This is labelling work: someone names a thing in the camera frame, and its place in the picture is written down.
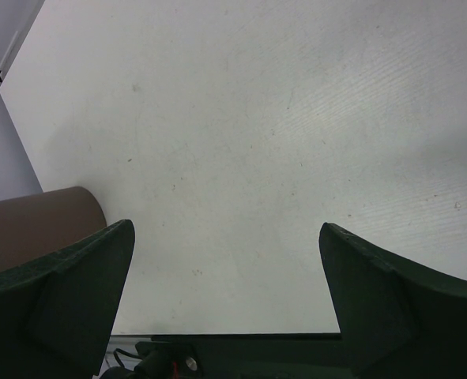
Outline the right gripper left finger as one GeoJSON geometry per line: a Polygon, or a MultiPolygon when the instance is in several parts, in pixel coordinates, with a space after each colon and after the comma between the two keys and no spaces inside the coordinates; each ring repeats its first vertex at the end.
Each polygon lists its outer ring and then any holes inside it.
{"type": "Polygon", "coordinates": [[[100,372],[134,252],[120,220],[0,272],[0,378],[91,378],[100,372]]]}

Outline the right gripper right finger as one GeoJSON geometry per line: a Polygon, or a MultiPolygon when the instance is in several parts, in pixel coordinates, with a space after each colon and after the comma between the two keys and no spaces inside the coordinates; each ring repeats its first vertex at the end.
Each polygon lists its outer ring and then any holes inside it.
{"type": "Polygon", "coordinates": [[[319,251],[357,378],[467,378],[467,280],[324,223],[319,251]]]}

